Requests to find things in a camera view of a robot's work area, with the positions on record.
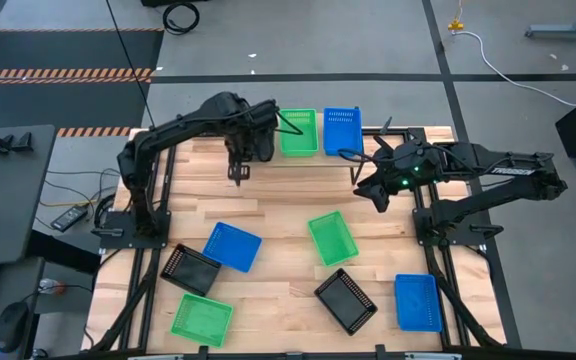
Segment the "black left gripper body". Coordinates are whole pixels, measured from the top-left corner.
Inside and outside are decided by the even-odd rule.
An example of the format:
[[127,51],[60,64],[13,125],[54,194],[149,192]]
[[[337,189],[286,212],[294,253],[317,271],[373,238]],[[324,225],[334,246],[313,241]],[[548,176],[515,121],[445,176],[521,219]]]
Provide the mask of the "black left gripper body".
[[247,146],[256,150],[273,150],[274,131],[278,127],[277,110],[273,99],[252,105],[243,115],[228,121],[226,135],[239,135]]

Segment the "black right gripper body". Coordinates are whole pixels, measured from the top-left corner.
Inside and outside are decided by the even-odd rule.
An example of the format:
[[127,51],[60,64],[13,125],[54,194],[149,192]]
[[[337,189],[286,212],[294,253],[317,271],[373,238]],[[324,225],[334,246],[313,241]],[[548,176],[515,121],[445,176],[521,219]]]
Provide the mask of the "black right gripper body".
[[398,193],[402,189],[402,173],[393,167],[378,167],[373,174],[373,182],[387,193]]

